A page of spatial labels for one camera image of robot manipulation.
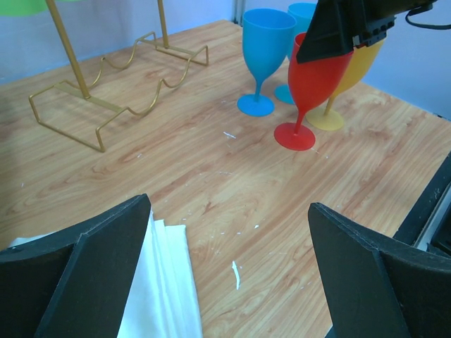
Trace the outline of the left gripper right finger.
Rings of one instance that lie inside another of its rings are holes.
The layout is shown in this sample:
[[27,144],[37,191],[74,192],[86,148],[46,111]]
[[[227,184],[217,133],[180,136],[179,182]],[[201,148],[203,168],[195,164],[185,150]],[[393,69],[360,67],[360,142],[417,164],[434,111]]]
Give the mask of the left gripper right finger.
[[312,203],[308,221],[334,337],[449,337],[450,259]]

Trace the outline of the yellow wine glass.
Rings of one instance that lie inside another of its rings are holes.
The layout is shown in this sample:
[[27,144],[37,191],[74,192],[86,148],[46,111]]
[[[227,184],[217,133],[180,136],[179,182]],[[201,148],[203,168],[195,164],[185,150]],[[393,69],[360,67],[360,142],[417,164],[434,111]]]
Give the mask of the yellow wine glass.
[[343,117],[333,110],[333,103],[337,96],[355,86],[369,71],[376,59],[384,39],[371,46],[363,46],[354,50],[351,61],[335,91],[327,101],[326,107],[315,108],[306,114],[307,122],[317,129],[324,131],[336,131],[345,124]]

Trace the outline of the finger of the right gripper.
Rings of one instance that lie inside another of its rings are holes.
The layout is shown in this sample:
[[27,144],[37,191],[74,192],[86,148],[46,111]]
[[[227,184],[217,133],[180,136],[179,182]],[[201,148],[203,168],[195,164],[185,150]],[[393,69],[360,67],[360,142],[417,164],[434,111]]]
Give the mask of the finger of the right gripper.
[[296,61],[344,56],[355,47],[371,46],[372,19],[370,1],[318,1]]

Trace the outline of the green wine glass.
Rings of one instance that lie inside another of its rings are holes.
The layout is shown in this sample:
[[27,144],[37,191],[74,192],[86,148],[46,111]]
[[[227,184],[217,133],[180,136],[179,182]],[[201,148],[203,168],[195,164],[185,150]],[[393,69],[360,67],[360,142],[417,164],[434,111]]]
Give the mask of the green wine glass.
[[1,16],[22,17],[47,10],[44,0],[1,0]]

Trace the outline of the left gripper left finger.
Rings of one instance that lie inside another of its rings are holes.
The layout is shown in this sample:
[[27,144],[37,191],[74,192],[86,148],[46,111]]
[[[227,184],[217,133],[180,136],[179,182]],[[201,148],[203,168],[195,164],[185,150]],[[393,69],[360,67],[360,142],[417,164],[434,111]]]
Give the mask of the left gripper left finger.
[[145,194],[1,251],[2,337],[116,337],[147,231]]

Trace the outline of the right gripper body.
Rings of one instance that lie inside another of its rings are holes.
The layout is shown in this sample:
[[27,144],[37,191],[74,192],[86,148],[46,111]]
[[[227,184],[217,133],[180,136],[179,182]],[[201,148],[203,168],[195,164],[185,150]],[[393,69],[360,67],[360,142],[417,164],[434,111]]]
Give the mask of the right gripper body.
[[397,14],[432,9],[433,1],[358,0],[352,1],[352,42],[354,47],[372,46],[387,37]]

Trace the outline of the light blue wine glass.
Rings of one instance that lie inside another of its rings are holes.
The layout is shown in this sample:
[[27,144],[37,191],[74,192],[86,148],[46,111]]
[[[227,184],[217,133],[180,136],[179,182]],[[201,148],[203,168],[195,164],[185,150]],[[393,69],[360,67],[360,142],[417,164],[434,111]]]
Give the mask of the light blue wine glass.
[[[296,56],[297,52],[292,51],[296,42],[296,37],[298,34],[307,32],[311,20],[313,18],[315,9],[316,9],[315,3],[307,3],[307,2],[298,2],[290,4],[288,6],[288,13],[296,20],[296,25],[292,31],[290,47],[287,51],[287,57],[289,60],[291,60],[291,57],[293,55]],[[292,99],[290,89],[286,84],[282,84],[276,87],[274,94],[277,100],[279,101],[291,105],[295,104],[295,102]]]

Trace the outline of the red wine glass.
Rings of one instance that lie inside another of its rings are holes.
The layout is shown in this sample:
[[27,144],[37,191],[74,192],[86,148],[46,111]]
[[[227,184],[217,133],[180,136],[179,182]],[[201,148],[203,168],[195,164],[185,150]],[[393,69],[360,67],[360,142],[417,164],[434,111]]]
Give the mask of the red wine glass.
[[[306,33],[298,34],[293,52],[298,52]],[[276,141],[287,149],[305,151],[313,147],[314,133],[302,121],[311,109],[328,99],[341,81],[353,53],[299,64],[295,55],[288,67],[288,87],[298,111],[296,123],[282,123],[274,131]]]

